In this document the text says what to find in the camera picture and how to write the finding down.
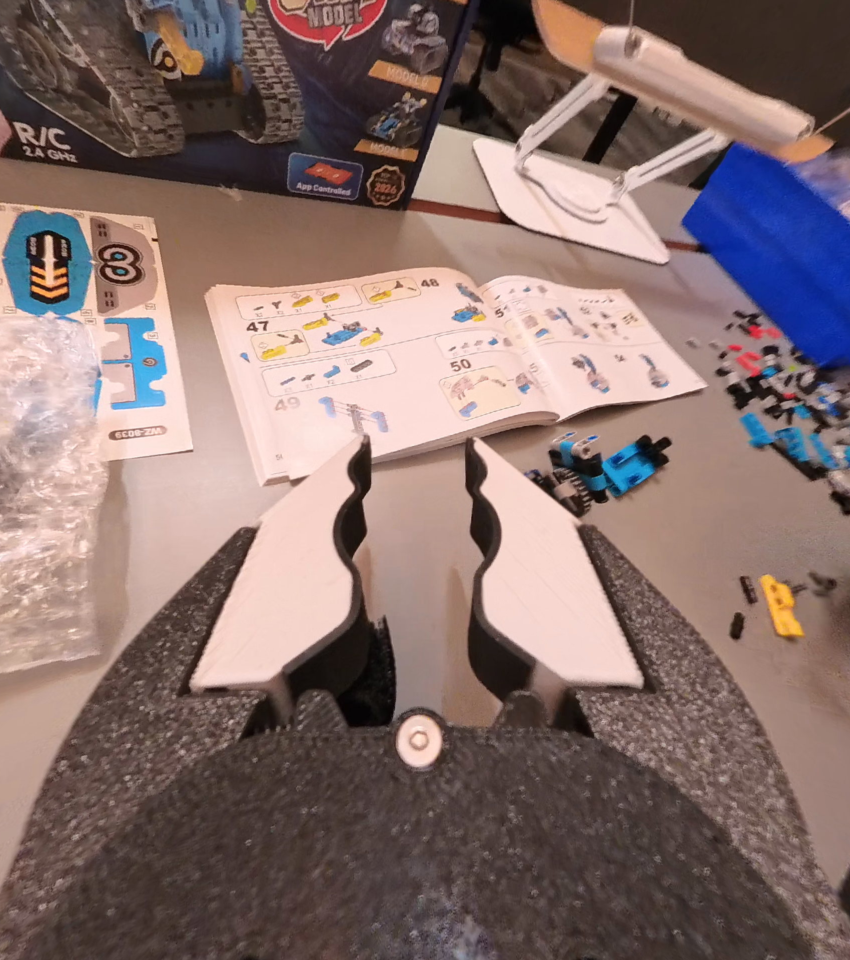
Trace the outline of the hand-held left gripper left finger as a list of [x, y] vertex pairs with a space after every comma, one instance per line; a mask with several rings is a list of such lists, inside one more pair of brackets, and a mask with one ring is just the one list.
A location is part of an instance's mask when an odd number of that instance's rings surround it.
[[367, 436], [346, 445], [260, 518], [189, 678], [189, 691], [262, 694], [278, 725], [309, 691], [353, 726], [394, 716], [397, 680], [384, 618], [369, 617], [355, 555], [367, 526]]

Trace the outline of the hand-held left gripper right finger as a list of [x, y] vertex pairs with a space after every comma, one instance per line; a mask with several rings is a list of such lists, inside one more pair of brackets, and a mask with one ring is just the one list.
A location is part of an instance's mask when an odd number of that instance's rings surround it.
[[465, 444], [470, 536], [481, 560], [468, 660], [504, 704], [531, 694], [547, 720], [577, 691], [645, 692], [647, 673], [593, 545], [597, 530], [478, 438]]

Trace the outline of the grey desk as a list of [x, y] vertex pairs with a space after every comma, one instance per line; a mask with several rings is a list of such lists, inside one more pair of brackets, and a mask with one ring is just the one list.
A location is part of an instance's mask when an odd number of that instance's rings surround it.
[[[772, 451], [751, 450], [713, 377], [710, 334], [741, 291], [681, 220], [692, 190], [636, 193], [671, 248], [664, 267], [551, 241], [505, 225], [463, 131], [435, 136], [408, 212], [237, 193], [0, 159], [0, 201], [146, 213], [158, 228], [190, 414], [193, 451], [114, 464], [96, 552], [104, 653], [0, 676], [0, 885], [47, 769], [110, 661], [237, 528], [287, 486], [260, 487], [251, 466], [204, 294], [215, 284], [286, 286], [411, 267], [485, 282], [527, 274], [626, 291], [707, 380], [702, 393], [580, 416], [564, 429], [616, 451], [640, 435], [672, 439], [671, 464], [594, 522], [712, 645], [778, 752], [818, 862], [839, 886], [850, 866], [850, 517], [827, 490]], [[794, 596], [802, 639], [773, 631], [759, 578], [835, 578], [827, 597]], [[758, 602], [743, 598], [749, 576]], [[740, 641], [729, 637], [744, 613]]]

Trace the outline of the blue tracked toy assembly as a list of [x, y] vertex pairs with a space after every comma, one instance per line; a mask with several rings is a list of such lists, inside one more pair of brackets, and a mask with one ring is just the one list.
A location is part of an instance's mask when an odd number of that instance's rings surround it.
[[531, 469], [524, 476], [575, 518], [582, 519], [595, 504], [609, 501], [608, 480], [600, 452], [599, 435], [578, 437], [574, 431], [549, 444], [550, 471]]

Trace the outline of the yellow building piece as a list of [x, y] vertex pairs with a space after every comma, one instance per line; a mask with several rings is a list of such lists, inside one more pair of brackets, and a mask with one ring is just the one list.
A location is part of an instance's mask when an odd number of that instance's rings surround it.
[[770, 574], [759, 578], [774, 633], [785, 640], [799, 640], [804, 630], [795, 613], [795, 600], [791, 587]]

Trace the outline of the open instruction booklet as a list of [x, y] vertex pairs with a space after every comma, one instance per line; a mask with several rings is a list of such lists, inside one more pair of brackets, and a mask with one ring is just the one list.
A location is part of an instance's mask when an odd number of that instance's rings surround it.
[[354, 438], [384, 462], [705, 387], [620, 289], [420, 268], [205, 302], [261, 486]]

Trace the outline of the clear plastic bag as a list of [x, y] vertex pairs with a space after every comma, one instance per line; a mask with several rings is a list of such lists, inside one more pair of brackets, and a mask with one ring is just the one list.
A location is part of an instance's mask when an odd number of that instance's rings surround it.
[[92, 336], [0, 318], [0, 674], [99, 651], [92, 566], [108, 482]]

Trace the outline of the pile of small building pieces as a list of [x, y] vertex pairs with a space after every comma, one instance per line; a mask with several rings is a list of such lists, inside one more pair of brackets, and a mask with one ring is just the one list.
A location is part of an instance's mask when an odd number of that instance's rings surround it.
[[806, 480], [827, 487], [850, 517], [850, 375], [812, 360], [758, 310], [735, 310], [710, 334], [684, 338], [708, 351], [748, 445], [770, 450]]

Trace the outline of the blue robot sticker sheet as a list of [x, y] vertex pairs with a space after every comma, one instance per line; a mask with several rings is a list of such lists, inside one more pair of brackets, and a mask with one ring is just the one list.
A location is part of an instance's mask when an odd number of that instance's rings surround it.
[[19, 318], [91, 334], [106, 460], [193, 449], [153, 219], [0, 201], [0, 322]]

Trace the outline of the white folding book stand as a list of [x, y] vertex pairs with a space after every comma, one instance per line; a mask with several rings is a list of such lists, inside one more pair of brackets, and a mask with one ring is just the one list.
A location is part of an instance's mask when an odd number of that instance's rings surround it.
[[[490, 138], [474, 142], [496, 204], [516, 225], [555, 238], [656, 265], [670, 254], [631, 198], [701, 157], [735, 142], [785, 163], [803, 163], [833, 146], [825, 123], [695, 63], [676, 45], [634, 25], [608, 25], [564, 2], [531, 3], [550, 54], [583, 78], [510, 147]], [[549, 158], [539, 148], [611, 89], [644, 99], [698, 132], [616, 178]]]

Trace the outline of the blue plastic bin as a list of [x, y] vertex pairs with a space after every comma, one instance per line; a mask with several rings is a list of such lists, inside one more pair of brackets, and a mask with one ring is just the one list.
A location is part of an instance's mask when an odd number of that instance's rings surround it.
[[803, 354], [850, 367], [850, 221], [790, 167], [731, 146], [682, 223]]

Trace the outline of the toy robot kit box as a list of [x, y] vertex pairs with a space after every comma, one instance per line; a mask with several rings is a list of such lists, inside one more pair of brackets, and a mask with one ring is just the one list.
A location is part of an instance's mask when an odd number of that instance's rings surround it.
[[0, 1], [0, 157], [402, 210], [478, 5]]

